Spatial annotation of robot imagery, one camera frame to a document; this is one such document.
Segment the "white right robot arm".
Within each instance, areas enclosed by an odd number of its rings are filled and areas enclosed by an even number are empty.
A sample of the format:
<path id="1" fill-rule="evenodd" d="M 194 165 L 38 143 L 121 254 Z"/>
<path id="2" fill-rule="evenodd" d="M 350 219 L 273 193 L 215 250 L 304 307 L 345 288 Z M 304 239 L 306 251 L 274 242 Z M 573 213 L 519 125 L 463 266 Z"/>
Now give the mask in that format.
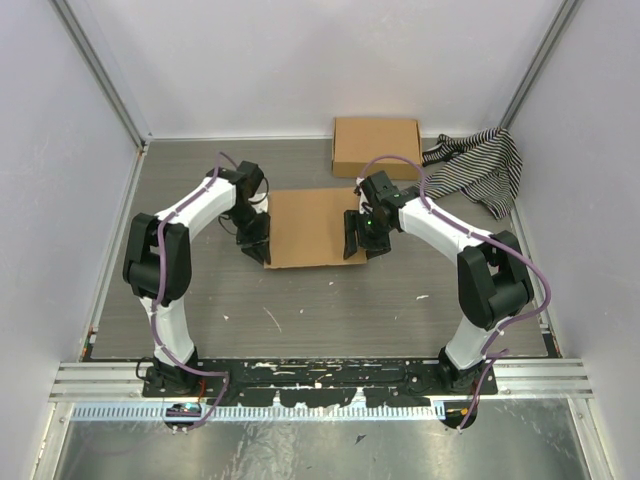
<path id="1" fill-rule="evenodd" d="M 534 298 L 517 238 L 508 231 L 477 229 L 435 204 L 425 204 L 416 186 L 401 190 L 383 171 L 356 181 L 359 207 L 344 213 L 343 257 L 362 250 L 368 259 L 391 251 L 390 233 L 412 235 L 456 267 L 462 320 L 438 354 L 442 388 L 462 394 L 471 387 L 488 342 Z"/>

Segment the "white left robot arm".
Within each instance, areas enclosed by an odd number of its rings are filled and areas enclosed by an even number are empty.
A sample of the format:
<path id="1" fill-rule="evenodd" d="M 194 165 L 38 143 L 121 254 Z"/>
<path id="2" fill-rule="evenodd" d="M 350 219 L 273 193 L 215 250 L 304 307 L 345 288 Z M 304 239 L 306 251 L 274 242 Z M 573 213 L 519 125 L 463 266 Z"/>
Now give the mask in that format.
<path id="1" fill-rule="evenodd" d="M 262 266 L 270 264 L 268 196 L 256 197 L 266 183 L 255 163 L 217 166 L 174 205 L 131 220 L 123 279 L 149 320 L 154 354 L 144 380 L 154 388 L 187 397 L 217 376 L 197 368 L 197 349 L 188 330 L 184 297 L 192 280 L 191 245 L 223 216 L 236 228 L 240 251 Z"/>

